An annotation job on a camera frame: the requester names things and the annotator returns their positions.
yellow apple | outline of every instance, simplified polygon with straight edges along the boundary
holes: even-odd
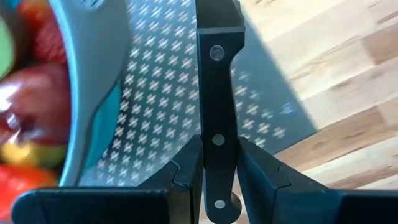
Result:
[[[2,146],[0,157],[11,165],[52,168],[63,161],[66,146],[43,146],[34,142],[22,145],[7,143]]]

perforated metal surface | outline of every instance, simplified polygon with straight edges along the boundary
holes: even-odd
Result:
[[[83,185],[138,185],[200,132],[194,0],[131,0],[114,139]],[[275,154],[315,132],[250,24],[232,66],[239,132]]]

wooden countertop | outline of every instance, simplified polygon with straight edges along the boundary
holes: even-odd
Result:
[[[276,156],[331,188],[398,190],[398,1],[241,3],[320,130]]]

red apple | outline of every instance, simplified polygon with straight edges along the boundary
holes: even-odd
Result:
[[[70,87],[66,68],[46,64],[24,68],[0,83],[0,138],[6,130],[18,141],[67,144],[70,131]]]

